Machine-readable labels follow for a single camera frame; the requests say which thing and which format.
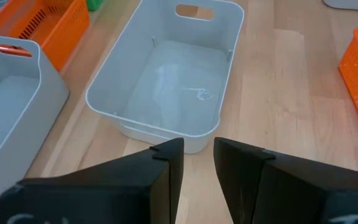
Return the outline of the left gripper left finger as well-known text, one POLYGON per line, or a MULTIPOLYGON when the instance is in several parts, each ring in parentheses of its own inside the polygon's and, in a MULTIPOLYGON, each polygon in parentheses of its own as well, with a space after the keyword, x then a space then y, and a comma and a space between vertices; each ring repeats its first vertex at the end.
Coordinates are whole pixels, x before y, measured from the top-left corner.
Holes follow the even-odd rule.
POLYGON ((0 224, 175 224, 184 140, 49 178, 0 195, 0 224))

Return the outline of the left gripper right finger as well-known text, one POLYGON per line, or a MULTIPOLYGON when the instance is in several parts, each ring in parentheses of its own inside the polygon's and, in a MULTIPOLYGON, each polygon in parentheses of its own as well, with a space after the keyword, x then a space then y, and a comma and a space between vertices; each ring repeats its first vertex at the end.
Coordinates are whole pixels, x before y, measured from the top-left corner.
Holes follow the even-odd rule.
POLYGON ((234 224, 358 224, 358 171, 226 138, 213 152, 234 224))

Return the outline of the grey plastic basket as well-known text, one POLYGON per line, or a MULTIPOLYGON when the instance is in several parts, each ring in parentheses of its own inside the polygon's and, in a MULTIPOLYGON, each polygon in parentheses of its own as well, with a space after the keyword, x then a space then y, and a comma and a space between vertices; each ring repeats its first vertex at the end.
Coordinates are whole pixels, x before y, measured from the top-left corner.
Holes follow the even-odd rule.
POLYGON ((129 138, 183 138, 187 154, 220 124, 244 10, 224 0, 140 0, 86 91, 129 138))
POLYGON ((0 194, 26 175, 68 95, 38 43, 0 36, 0 194))
POLYGON ((358 10, 358 0, 323 0, 323 2, 336 9, 358 10))

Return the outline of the green plastic basket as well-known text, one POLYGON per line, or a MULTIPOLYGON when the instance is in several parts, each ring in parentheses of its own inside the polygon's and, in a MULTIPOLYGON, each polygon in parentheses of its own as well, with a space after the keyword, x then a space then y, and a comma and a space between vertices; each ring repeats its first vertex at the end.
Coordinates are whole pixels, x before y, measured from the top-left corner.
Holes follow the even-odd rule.
POLYGON ((86 0, 86 5, 89 11, 96 11, 104 0, 86 0))

